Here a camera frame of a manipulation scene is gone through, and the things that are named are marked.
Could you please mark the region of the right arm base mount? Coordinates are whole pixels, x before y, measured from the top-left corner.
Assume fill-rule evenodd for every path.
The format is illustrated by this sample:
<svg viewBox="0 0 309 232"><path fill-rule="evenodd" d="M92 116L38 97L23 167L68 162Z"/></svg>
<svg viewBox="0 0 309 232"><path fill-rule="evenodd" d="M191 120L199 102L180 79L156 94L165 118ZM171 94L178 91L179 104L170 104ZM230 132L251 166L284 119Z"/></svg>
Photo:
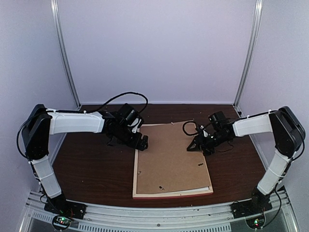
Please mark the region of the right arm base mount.
<svg viewBox="0 0 309 232"><path fill-rule="evenodd" d="M249 200L235 201L230 207L234 218L245 217L250 229L262 229L266 224L265 212L272 209L270 194L264 195L255 187Z"/></svg>

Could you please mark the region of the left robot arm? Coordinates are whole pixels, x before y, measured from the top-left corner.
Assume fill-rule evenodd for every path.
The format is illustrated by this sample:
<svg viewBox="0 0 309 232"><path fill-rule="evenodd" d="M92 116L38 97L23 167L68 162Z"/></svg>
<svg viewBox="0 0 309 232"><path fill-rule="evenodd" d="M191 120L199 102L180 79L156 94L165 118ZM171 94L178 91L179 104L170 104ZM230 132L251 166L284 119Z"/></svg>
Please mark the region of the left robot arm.
<svg viewBox="0 0 309 232"><path fill-rule="evenodd" d="M127 103L114 112L56 110L37 104L20 126L16 142L23 142L25 151L21 155L32 166L46 196L51 200L50 206L58 214L64 215L70 207L63 199L63 191L48 157L49 137L63 133L103 133L130 148L144 151L148 148L148 136L138 131L143 123L140 113Z"/></svg>

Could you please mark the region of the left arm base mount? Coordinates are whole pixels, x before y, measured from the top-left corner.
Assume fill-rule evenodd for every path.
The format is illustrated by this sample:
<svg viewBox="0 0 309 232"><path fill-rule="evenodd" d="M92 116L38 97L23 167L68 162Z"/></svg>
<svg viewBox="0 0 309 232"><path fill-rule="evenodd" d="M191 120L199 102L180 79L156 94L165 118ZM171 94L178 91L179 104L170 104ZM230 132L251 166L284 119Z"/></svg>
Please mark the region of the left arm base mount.
<svg viewBox="0 0 309 232"><path fill-rule="evenodd" d="M56 231L63 232L68 229L76 219L83 219L86 211L86 205L68 201L63 193L55 198L46 197L44 210L55 214L52 218L52 226Z"/></svg>

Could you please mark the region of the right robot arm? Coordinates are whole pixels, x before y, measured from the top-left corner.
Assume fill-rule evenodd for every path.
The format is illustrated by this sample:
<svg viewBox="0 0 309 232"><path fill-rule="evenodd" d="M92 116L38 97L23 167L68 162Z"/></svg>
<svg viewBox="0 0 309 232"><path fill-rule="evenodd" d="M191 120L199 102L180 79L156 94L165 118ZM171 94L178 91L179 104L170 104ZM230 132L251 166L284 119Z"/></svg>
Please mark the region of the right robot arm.
<svg viewBox="0 0 309 232"><path fill-rule="evenodd" d="M303 126L288 106L235 121L231 121L219 111L210 115L209 121L214 133L209 134L206 126L196 124L193 140L186 149L188 152L201 151L204 156L209 156L215 152L217 146L236 137L266 132L273 134L274 157L247 204L251 213L258 213L265 207L266 199L276 190L279 182L285 178L292 162L299 158L297 151L304 151L306 132Z"/></svg>

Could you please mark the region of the white mat board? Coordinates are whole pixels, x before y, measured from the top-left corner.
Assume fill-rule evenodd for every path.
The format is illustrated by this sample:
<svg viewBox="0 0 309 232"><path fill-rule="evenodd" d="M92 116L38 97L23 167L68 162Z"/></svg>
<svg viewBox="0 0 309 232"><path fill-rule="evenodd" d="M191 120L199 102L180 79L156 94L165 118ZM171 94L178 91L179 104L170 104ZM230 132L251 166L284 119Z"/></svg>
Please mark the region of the white mat board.
<svg viewBox="0 0 309 232"><path fill-rule="evenodd" d="M210 190L210 187L197 188L197 189L195 188L195 189L179 191L179 194L183 194L183 193L197 194L197 192L205 192L209 190Z"/></svg>

